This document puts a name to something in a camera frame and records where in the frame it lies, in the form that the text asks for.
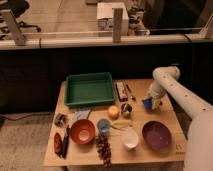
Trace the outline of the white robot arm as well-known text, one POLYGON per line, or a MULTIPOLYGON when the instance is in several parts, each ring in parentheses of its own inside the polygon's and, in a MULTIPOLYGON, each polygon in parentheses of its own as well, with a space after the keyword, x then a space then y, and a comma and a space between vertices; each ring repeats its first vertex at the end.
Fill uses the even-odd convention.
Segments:
POLYGON ((213 105, 178 82, 176 66, 158 67, 152 73, 153 82, 142 99, 147 110, 155 110, 169 93, 192 119, 183 171, 213 171, 213 105))

